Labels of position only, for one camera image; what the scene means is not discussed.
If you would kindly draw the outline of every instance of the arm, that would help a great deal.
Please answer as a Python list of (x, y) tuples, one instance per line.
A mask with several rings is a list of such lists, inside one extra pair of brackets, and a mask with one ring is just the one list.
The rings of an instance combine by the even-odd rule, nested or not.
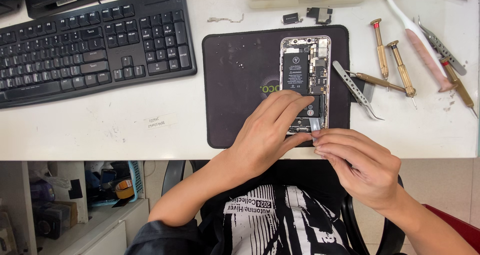
[(287, 139), (285, 134), (313, 99), (291, 90), (271, 93), (247, 118), (233, 145), (165, 193), (148, 221), (182, 226), (195, 217), (208, 199), (261, 175), (287, 151), (311, 140), (306, 133)]
[(351, 129), (322, 129), (312, 136), (318, 138), (314, 152), (330, 161), (345, 190), (401, 228), (419, 255), (478, 255), (397, 184), (401, 161), (387, 148)]

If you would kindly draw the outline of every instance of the white desk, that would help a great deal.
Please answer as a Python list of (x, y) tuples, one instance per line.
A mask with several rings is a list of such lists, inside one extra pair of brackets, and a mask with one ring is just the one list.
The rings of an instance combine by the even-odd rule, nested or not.
[[(198, 73), (180, 79), (129, 86), (58, 102), (0, 111), (0, 160), (195, 160), (210, 159), (220, 149), (207, 144), (202, 39), (208, 34), (276, 29), (282, 15), (298, 12), (296, 27), (314, 26), (306, 6), (251, 9), (247, 0), (187, 0)], [(455, 57), (465, 62), (459, 76), (478, 111), (478, 0), (395, 0), (408, 17), (420, 15)], [(240, 19), (207, 22), (208, 17)], [(417, 89), (418, 110), (396, 91), (376, 88), (372, 106), (386, 121), (370, 120), (351, 106), (351, 128), (387, 147), (400, 158), (476, 157), (478, 122), (454, 92), (439, 86), (408, 42), (403, 25), (385, 0), (334, 7), (332, 25), (345, 25), (350, 37), (351, 70), (380, 77), (375, 34), (370, 25), (382, 18), (383, 43), (398, 48)], [(25, 7), (0, 19), (0, 27), (30, 20)], [(395, 60), (387, 50), (389, 81), (402, 85)], [(177, 124), (147, 130), (144, 119), (175, 113)], [(315, 159), (313, 148), (296, 148), (289, 159)]]

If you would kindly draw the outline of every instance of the blue basket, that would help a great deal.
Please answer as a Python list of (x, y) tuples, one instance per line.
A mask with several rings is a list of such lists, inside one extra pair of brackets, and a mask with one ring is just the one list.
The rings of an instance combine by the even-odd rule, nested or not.
[[(138, 198), (138, 193), (141, 192), (144, 189), (144, 185), (142, 183), (142, 178), (140, 175), (140, 169), (138, 168), (139, 164), (138, 161), (136, 160), (129, 160), (128, 161), (128, 167), (130, 168), (130, 175), (131, 175), (131, 181), (133, 183), (133, 186), (135, 187), (133, 189), (133, 192), (135, 193), (135, 196), (133, 199), (129, 201), (129, 203), (135, 202)], [(92, 203), (92, 207), (100, 207), (100, 206), (108, 206), (108, 205), (114, 205), (118, 202), (119, 200), (105, 200), (105, 201), (100, 201), (100, 202), (95, 202)]]

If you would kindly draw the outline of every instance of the sleeve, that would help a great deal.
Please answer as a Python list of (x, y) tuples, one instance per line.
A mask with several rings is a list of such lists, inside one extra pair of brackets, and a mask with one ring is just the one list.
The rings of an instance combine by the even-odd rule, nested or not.
[(195, 219), (180, 227), (169, 227), (157, 220), (140, 228), (125, 255), (190, 255), (199, 254), (203, 249)]

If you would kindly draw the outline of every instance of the black mat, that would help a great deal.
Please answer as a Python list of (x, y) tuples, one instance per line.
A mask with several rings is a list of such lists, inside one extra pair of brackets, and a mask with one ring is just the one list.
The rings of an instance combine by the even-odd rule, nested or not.
[[(349, 33), (341, 25), (212, 34), (203, 39), (207, 140), (229, 148), (247, 117), (279, 89), (280, 42), (285, 37), (329, 36), (331, 62), (350, 69)], [(335, 69), (330, 74), (330, 128), (350, 127), (351, 94)], [(301, 146), (311, 146), (306, 142)]]

